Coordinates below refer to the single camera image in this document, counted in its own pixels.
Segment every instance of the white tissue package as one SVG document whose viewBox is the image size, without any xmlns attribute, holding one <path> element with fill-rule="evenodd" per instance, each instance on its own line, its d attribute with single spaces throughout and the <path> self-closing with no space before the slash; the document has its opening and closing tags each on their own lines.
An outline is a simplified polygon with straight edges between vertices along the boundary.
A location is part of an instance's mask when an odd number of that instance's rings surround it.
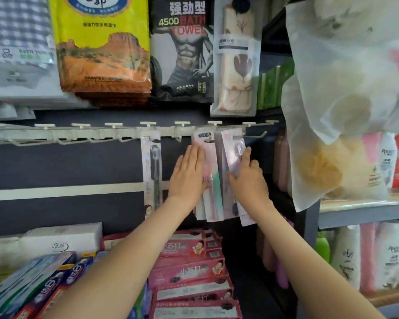
<svg viewBox="0 0 399 319">
<path fill-rule="evenodd" d="M 21 238 L 26 259 L 65 251 L 93 252 L 100 249 L 102 223 L 42 227 L 30 230 Z"/>
</svg>

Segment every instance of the desert landscape image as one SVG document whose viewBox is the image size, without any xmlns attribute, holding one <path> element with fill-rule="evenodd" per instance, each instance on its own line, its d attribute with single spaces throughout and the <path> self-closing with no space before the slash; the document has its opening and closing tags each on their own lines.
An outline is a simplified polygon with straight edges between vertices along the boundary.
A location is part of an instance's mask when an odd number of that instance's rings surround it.
<svg viewBox="0 0 399 319">
<path fill-rule="evenodd" d="M 57 47 L 64 91 L 150 93 L 149 52 L 131 33 L 109 35 L 99 48 L 79 48 L 74 40 Z"/>
</svg>

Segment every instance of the shelf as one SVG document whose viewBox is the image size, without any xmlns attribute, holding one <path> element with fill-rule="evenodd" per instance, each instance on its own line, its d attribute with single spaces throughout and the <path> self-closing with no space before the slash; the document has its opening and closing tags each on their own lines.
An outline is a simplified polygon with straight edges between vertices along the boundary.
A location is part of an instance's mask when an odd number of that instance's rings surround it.
<svg viewBox="0 0 399 319">
<path fill-rule="evenodd" d="M 366 200 L 322 200 L 319 228 L 399 219 L 399 188 L 388 198 Z"/>
</svg>

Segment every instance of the clear plastic packaging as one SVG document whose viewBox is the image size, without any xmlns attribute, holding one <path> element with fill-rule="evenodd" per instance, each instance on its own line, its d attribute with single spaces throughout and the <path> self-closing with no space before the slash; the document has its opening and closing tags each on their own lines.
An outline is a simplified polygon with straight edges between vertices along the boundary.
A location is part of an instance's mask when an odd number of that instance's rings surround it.
<svg viewBox="0 0 399 319">
<path fill-rule="evenodd" d="M 143 197 L 145 219 L 162 205 L 161 136 L 159 130 L 143 131 L 140 135 L 143 166 Z"/>
<path fill-rule="evenodd" d="M 319 35 L 313 1 L 287 5 L 287 31 L 312 130 L 399 133 L 399 39 L 367 45 Z"/>
<path fill-rule="evenodd" d="M 215 0 L 210 115 L 256 115 L 265 0 Z"/>
<path fill-rule="evenodd" d="M 203 214 L 205 214 L 205 219 L 208 222 L 222 221 L 225 219 L 225 215 L 223 212 L 213 128 L 197 128 L 192 134 L 192 141 L 196 141 L 205 149 L 205 163 L 202 169 L 202 177 L 203 181 L 209 183 L 209 187 L 204 191 L 200 202 L 195 208 L 197 220 L 201 219 Z"/>
<path fill-rule="evenodd" d="M 222 131 L 223 145 L 225 146 L 226 159 L 228 161 L 229 171 L 235 176 L 239 173 L 241 157 L 245 150 L 244 133 L 242 128 L 234 128 Z M 250 218 L 244 207 L 237 201 L 238 214 L 242 226 L 255 224 Z"/>
<path fill-rule="evenodd" d="M 297 211 L 320 198 L 362 199 L 388 195 L 377 159 L 380 134 L 341 136 L 326 145 L 311 129 L 297 76 L 282 88 L 293 202 Z"/>
</svg>

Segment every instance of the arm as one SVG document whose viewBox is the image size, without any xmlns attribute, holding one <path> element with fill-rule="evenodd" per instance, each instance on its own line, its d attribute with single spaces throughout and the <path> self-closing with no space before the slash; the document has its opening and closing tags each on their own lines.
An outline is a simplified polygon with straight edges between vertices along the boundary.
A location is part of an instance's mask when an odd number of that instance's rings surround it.
<svg viewBox="0 0 399 319">
<path fill-rule="evenodd" d="M 369 301 L 338 274 L 278 213 L 269 200 L 259 162 L 243 154 L 239 176 L 229 182 L 239 203 L 265 234 L 299 300 L 314 319 L 384 319 Z"/>
<path fill-rule="evenodd" d="M 203 189 L 203 148 L 188 146 L 170 179 L 168 198 L 91 267 L 45 319 L 126 319 L 165 243 L 195 207 Z"/>
<path fill-rule="evenodd" d="M 208 38 L 207 32 L 205 32 L 204 45 L 208 50 L 207 64 L 202 69 L 194 69 L 194 76 L 200 76 L 205 74 L 213 66 L 213 44 Z"/>
</svg>

